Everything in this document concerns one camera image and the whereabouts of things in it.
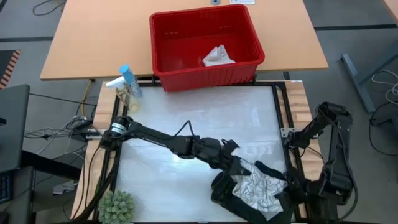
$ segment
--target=black metal frame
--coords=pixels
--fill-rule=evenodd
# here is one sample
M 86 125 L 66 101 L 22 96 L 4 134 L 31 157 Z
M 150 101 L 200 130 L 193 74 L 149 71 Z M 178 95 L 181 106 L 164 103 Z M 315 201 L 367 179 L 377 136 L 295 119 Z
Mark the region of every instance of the black metal frame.
M 151 77 L 144 77 L 141 78 L 141 80 L 150 80 L 150 83 L 142 83 L 139 82 L 139 85 L 141 87 L 161 87 L 162 84 L 160 83 L 159 79 L 155 76 L 151 76 Z M 294 124 L 293 124 L 293 118 L 292 118 L 292 113 L 290 111 L 290 105 L 289 105 L 289 99 L 287 96 L 287 90 L 286 90 L 286 85 L 285 82 L 257 82 L 256 81 L 256 76 L 254 77 L 252 82 L 249 83 L 242 83 L 242 84 L 235 84 L 235 85 L 228 85 L 228 86 L 269 86 L 272 88 L 272 93 L 274 95 L 274 103 L 275 103 L 275 109 L 277 112 L 277 119 L 278 119 L 278 125 L 279 128 L 284 128 L 284 121 L 283 121 L 283 117 L 282 117 L 282 112 L 280 110 L 280 104 L 279 104 L 279 97 L 278 97 L 278 92 L 277 90 L 280 90 L 282 92 L 282 97 L 284 100 L 284 107 L 285 107 L 285 112 L 287 115 L 287 124 L 289 125 L 289 127 L 286 128 L 294 128 Z M 119 109 L 119 98 L 116 97 L 115 99 L 115 104 L 114 104 L 114 108 L 113 108 L 113 113 L 112 113 L 112 121 L 115 117 L 117 117 L 118 114 L 118 109 Z M 122 112 L 123 116 L 127 115 L 127 108 L 124 107 L 123 108 L 123 112 Z M 290 158 L 290 149 L 288 147 L 285 147 L 283 144 L 283 140 L 282 141 L 282 146 L 284 148 L 284 156 L 285 156 L 285 163 L 286 163 L 286 167 L 287 170 L 291 169 L 291 167 L 293 167 L 293 164 L 291 162 L 291 158 Z M 297 165 L 297 169 L 299 172 L 299 175 L 304 176 L 304 171 L 303 171 L 303 167 L 302 167 L 302 162 L 300 159 L 300 153 L 298 149 L 293 149 L 293 157 L 295 159 L 296 165 Z M 120 158 L 120 154 L 121 154 L 121 149 L 116 150 L 116 155 L 115 158 Z M 106 170 L 108 170 L 108 166 L 109 166 L 109 158 L 110 158 L 110 152 L 106 152 L 105 157 L 104 157 L 104 162 L 103 162 L 103 168 L 101 171 L 101 176 L 99 178 L 99 181 L 101 181 L 101 184 L 103 183 L 103 180 L 106 177 Z M 118 170 L 116 171 L 116 178 L 112 181 L 111 186 L 110 186 L 110 190 L 114 191 L 116 188 L 116 182 L 117 182 L 117 174 L 118 174 Z M 307 217 L 309 217 L 310 214 L 310 210 L 307 207 L 307 205 L 305 205 L 305 210 L 307 213 Z M 98 218 L 98 211 L 97 209 L 95 209 L 94 212 L 94 219 Z M 294 208 L 294 215 L 296 219 L 302 219 L 301 214 L 300 214 L 300 209 L 299 206 L 296 205 Z M 161 222 L 161 223 L 167 223 L 167 224 L 172 224 L 172 223 L 176 223 L 177 222 Z M 196 223 L 196 222 L 178 222 L 178 224 L 184 224 L 184 223 Z

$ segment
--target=red bin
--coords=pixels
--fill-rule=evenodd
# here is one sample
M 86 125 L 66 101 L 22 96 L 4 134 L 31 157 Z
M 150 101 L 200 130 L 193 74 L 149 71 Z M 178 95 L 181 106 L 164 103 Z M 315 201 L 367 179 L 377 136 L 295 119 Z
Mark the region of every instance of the red bin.
M 165 91 L 248 82 L 265 58 L 240 4 L 155 13 L 150 37 L 152 67 Z M 206 67 L 203 59 L 222 44 L 236 63 Z

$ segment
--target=gray floor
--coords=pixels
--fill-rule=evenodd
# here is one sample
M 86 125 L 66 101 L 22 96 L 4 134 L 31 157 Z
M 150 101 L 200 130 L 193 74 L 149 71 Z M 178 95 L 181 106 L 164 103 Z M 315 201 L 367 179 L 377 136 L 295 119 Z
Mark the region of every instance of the gray floor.
M 54 35 L 61 12 L 36 17 L 32 15 L 32 7 L 41 0 L 8 0 L 0 13 L 0 38 L 5 37 L 42 37 Z M 348 26 L 364 24 L 392 24 L 393 18 L 380 0 L 304 0 L 314 26 Z M 54 2 L 44 6 L 44 10 L 56 6 Z M 350 163 L 359 188 L 359 202 L 356 210 L 348 220 L 357 222 L 396 223 L 396 206 L 398 206 L 398 163 L 396 157 L 387 157 L 372 150 L 368 139 L 368 119 L 361 100 L 346 73 L 340 57 L 349 53 L 359 67 L 377 57 L 392 41 L 398 39 L 398 29 L 388 30 L 356 30 L 356 31 L 324 31 L 317 32 L 329 69 L 291 72 L 292 79 L 303 80 L 308 101 L 314 113 L 316 105 L 323 101 L 332 101 L 345 105 L 353 115 L 354 126 L 351 132 Z M 66 97 L 80 101 L 87 81 L 42 82 L 39 79 L 41 69 L 49 51 L 51 42 L 16 42 L 0 43 L 0 50 L 20 49 L 20 60 L 12 75 L 10 86 L 28 83 L 32 93 Z M 398 72 L 395 63 L 388 69 Z M 261 74 L 262 78 L 281 79 L 281 73 Z M 388 86 L 369 84 L 375 104 L 385 102 L 383 94 Z M 93 85 L 90 96 L 98 96 L 100 82 Z M 26 129 L 36 130 L 47 126 L 59 128 L 75 115 L 77 105 L 62 101 L 31 96 Z M 320 138 L 322 153 L 328 153 L 327 131 Z M 398 153 L 398 140 L 392 132 L 390 124 L 373 129 L 373 141 L 386 152 Z M 44 147 L 44 140 L 25 141 L 24 149 L 37 152 Z M 53 158 L 62 155 L 67 139 L 57 139 L 43 153 L 43 156 Z M 69 150 L 81 146 L 80 142 L 72 140 Z M 65 157 L 65 162 L 73 157 Z M 45 178 L 39 174 L 37 179 Z M 35 209 L 48 208 L 52 200 L 52 187 L 64 182 L 65 179 L 52 178 L 36 186 L 39 197 Z M 57 208 L 38 214 L 38 223 L 59 222 L 65 220 L 61 205 L 67 202 L 65 209 L 70 213 L 74 193 L 63 196 Z M 340 215 L 349 209 L 350 203 L 339 209 Z

